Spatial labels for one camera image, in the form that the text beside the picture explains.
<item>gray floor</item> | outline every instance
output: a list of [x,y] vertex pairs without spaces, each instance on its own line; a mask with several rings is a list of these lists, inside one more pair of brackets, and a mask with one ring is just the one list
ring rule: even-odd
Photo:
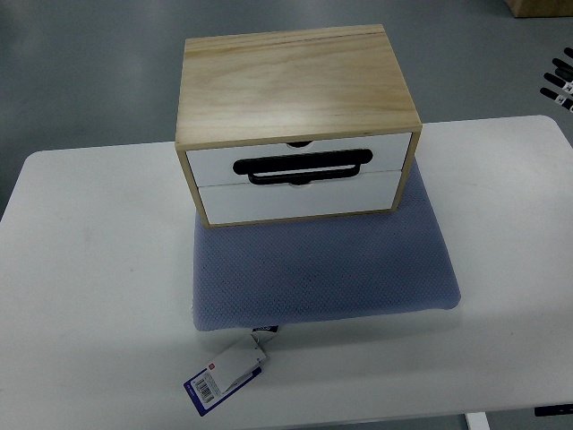
[[[539,93],[573,47],[573,18],[516,20],[503,0],[0,0],[0,214],[32,152],[173,141],[185,39],[378,22],[423,122],[547,115],[573,142],[572,114]],[[488,418],[494,430],[573,428],[531,409]]]

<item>wooden drawer box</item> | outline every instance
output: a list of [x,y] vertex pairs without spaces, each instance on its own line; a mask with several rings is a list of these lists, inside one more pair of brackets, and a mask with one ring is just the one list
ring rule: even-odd
[[206,226],[394,211],[421,129],[380,25],[185,42],[175,149]]

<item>drawer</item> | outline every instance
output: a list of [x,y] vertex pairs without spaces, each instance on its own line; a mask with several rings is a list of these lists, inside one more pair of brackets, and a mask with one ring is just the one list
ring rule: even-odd
[[199,187],[199,194],[211,225],[382,211],[392,206],[401,174],[365,173],[299,186],[213,185]]
[[314,141],[302,148],[286,143],[237,146],[210,150],[189,150],[187,159],[197,186],[246,184],[247,175],[237,175],[233,165],[239,159],[308,154],[327,151],[368,149],[372,160],[360,167],[361,173],[401,170],[411,133],[384,134]]

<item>white table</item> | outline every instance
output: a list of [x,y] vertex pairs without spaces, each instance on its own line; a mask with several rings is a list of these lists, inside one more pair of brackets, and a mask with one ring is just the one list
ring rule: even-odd
[[425,125],[452,311],[284,327],[206,417],[183,382],[247,330],[192,325],[172,143],[32,155],[0,223],[0,428],[311,426],[573,401],[573,150],[530,116]]

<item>seat cushion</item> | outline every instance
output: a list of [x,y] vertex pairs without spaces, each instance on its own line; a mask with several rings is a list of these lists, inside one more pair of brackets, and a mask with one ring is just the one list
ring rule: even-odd
[[193,264],[200,331],[451,309],[460,299],[415,163],[394,213],[226,228],[197,216]]

